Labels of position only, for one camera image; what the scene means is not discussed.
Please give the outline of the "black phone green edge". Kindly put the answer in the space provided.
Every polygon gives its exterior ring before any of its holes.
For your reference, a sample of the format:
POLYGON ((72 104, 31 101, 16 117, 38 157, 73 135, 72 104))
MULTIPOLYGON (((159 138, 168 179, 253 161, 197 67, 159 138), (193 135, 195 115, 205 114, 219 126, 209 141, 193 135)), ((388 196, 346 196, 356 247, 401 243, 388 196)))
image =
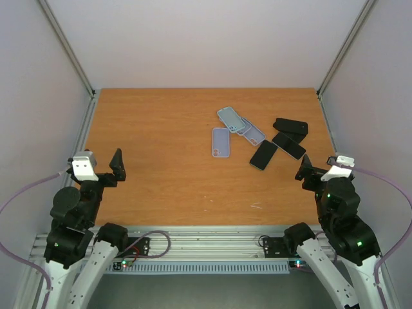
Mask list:
POLYGON ((268 140, 262 141, 252 158, 250 159, 250 165, 264 171, 269 162, 271 161, 273 155, 276 153, 278 147, 269 142, 268 140))

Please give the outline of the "lavender phone case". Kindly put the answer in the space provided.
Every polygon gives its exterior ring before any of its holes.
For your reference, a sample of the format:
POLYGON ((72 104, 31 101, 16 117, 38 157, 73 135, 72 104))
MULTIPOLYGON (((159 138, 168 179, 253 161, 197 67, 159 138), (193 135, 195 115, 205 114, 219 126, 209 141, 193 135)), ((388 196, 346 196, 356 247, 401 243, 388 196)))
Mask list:
POLYGON ((228 158, 230 156, 230 131, 223 127, 212 129, 212 156, 228 158))

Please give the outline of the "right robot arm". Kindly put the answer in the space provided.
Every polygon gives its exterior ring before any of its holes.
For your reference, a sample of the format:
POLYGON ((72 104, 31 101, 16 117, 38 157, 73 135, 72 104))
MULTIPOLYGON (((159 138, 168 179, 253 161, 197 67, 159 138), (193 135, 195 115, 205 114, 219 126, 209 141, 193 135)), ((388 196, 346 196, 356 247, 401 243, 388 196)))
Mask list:
POLYGON ((386 308, 374 276, 380 248, 372 229, 357 215, 360 196, 349 169, 316 168, 304 155, 295 176, 302 188, 315 194, 318 220, 351 280, 337 270, 306 223, 292 225, 283 236, 285 250, 298 255, 312 269, 337 308, 386 308))

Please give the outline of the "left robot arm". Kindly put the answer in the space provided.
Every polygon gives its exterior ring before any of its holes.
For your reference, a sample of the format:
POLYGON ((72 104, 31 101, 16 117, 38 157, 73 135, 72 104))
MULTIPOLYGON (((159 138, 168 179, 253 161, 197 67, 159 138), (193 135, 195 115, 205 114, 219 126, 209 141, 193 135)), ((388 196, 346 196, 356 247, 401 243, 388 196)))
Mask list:
POLYGON ((93 152, 69 160, 67 173, 78 187, 61 188, 53 197, 51 231, 44 251, 42 308, 86 308, 106 267, 129 250, 127 229, 106 223, 93 233, 106 188, 126 180, 122 151, 117 149, 109 173, 96 173, 93 152))

